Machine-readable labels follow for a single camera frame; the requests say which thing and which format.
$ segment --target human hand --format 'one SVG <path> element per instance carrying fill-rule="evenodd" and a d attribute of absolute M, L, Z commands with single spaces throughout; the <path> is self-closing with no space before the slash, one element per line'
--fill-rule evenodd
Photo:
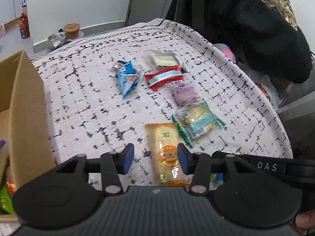
<path fill-rule="evenodd" d="M 309 229 L 315 228 L 315 210 L 298 214 L 293 227 L 302 235 L 306 235 Z"/>

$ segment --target brown lid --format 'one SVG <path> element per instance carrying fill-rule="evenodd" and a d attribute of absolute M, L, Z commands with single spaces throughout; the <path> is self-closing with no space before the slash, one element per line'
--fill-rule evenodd
<path fill-rule="evenodd" d="M 79 24 L 69 24 L 66 25 L 65 28 L 63 29 L 65 33 L 75 33 L 80 30 L 80 25 Z"/>

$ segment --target tablecloth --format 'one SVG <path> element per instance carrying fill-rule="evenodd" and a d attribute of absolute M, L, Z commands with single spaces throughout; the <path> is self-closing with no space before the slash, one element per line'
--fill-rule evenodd
<path fill-rule="evenodd" d="M 150 49 L 180 56 L 189 70 L 185 78 L 226 123 L 194 142 L 191 151 L 292 158 L 281 121 L 254 82 L 193 29 L 155 19 L 71 42 L 33 61 L 44 82 L 49 139 L 58 163 L 81 153 L 98 158 L 133 143 L 133 164 L 120 177 L 124 188 L 154 184 L 144 125 L 171 121 L 178 107 L 166 87 L 153 92 L 144 79 L 123 99 L 111 72 L 117 60 L 132 60 L 144 73 L 152 72 L 144 60 Z M 100 175 L 90 175 L 89 183 L 101 189 Z"/>

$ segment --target yellow wrapped bread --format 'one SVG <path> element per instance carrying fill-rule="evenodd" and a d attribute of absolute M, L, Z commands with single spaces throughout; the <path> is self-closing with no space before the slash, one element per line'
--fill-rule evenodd
<path fill-rule="evenodd" d="M 158 184 L 188 186 L 177 159 L 176 123 L 146 124 Z"/>

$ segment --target bottle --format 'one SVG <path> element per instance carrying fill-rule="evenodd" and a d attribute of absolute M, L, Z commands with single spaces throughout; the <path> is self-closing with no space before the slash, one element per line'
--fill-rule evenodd
<path fill-rule="evenodd" d="M 22 10 L 23 13 L 27 15 L 26 0 L 22 0 Z"/>
<path fill-rule="evenodd" d="M 21 37 L 22 39 L 27 39 L 30 36 L 30 29 L 28 26 L 28 18 L 27 16 L 22 13 L 21 17 L 19 19 L 19 27 L 20 27 L 20 32 L 21 32 Z"/>

